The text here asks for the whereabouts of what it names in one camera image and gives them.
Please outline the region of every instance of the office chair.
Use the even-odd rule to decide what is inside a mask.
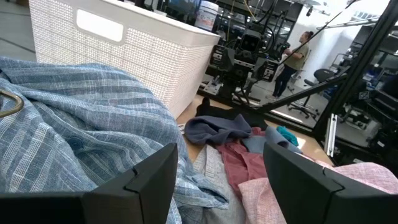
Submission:
[[[313,76],[318,80],[318,83],[321,82],[325,82],[328,78],[332,77],[333,75],[335,75],[334,72],[332,72],[331,70],[328,69],[318,69],[317,71],[315,71],[315,73],[313,74]],[[311,82],[310,80],[305,79],[304,80],[305,84],[309,85],[309,86],[315,86],[318,83],[314,83]],[[299,103],[299,102],[294,102],[292,103],[290,106],[288,107],[288,110],[298,110],[302,113],[305,114],[305,118],[309,118],[310,116],[312,116],[312,118],[316,118],[320,113],[317,109],[313,108],[310,105],[307,105],[308,101],[310,100],[311,96],[308,96],[307,99],[304,101],[303,104]]]

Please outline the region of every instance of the table surface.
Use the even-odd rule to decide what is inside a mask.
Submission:
[[[196,95],[195,98],[193,99],[192,103],[185,109],[185,111],[177,118],[177,124],[185,124],[187,121],[195,117],[195,114],[197,112],[197,106],[201,104],[203,97],[200,95]],[[223,109],[230,109],[231,107],[226,106],[222,103],[210,100],[212,106],[216,106],[219,108]],[[272,123],[270,121],[265,120],[265,122],[269,126],[277,127],[278,125],[275,123]],[[323,149],[320,147],[318,144],[317,140],[314,138],[311,138],[309,136],[306,136],[304,134],[289,130],[291,133],[293,133],[298,140],[299,148],[303,151],[303,153],[311,157],[312,159],[316,159],[322,162],[326,162],[329,165],[333,165],[329,157],[326,155],[326,153],[323,151]],[[199,152],[203,149],[203,146],[196,146],[193,145],[188,139],[184,137],[185,142],[187,143],[187,150],[188,150],[188,156],[191,159],[192,162],[195,161],[197,158]]]

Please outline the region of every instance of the dark blue cloth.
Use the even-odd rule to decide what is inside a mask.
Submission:
[[[185,125],[185,137],[197,145],[222,145],[233,138],[247,138],[250,134],[251,127],[240,114],[234,120],[198,116]]]
[[[296,69],[290,68],[289,66],[285,65],[284,70],[275,80],[275,88],[272,96],[274,97],[282,96],[282,93],[285,91],[287,83],[290,80],[290,77],[296,72],[297,72]]]

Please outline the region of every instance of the woman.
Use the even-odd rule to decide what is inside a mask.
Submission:
[[[312,31],[304,32],[300,37],[300,43],[305,43],[309,40],[313,35]],[[309,47],[308,44],[303,45],[296,53],[290,56],[284,63],[285,68],[282,73],[276,78],[275,89],[274,93],[272,94],[273,97],[267,97],[270,99],[278,99],[282,96],[282,93],[285,91],[287,82],[289,81],[290,77],[300,70],[303,67],[305,59],[308,56]],[[284,51],[285,54],[291,55],[292,51],[290,49],[286,49]]]

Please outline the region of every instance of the olive green shirt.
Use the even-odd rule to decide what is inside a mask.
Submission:
[[[310,50],[310,48],[308,47],[308,44],[305,44],[298,51],[296,51],[297,54],[302,54],[303,57],[300,58],[300,59],[297,59],[297,58],[293,57],[293,55],[292,55],[285,61],[285,65],[289,66],[290,68],[294,68],[296,70],[300,70],[303,67],[303,65],[304,65],[304,62],[305,62],[305,59],[308,56],[308,51],[309,50]]]

